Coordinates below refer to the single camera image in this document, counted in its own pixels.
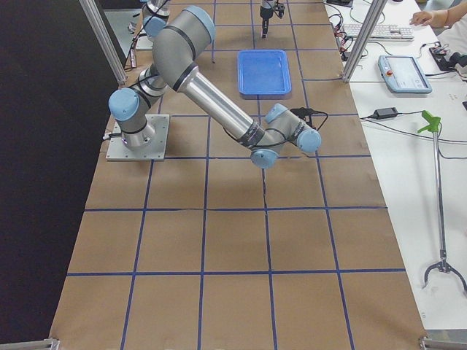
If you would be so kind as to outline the person forearm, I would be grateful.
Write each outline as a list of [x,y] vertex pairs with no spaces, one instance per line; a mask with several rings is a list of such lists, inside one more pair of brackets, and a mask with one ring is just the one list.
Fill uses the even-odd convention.
[[466,3],[460,3],[449,9],[439,9],[432,12],[432,20],[430,26],[433,28],[452,27],[463,16],[466,15]]

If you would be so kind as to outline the person hand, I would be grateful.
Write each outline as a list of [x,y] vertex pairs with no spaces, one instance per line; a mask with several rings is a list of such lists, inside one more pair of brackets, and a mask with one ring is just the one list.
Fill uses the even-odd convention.
[[420,11],[413,14],[409,21],[410,25],[413,26],[427,26],[432,22],[434,15],[432,12]]

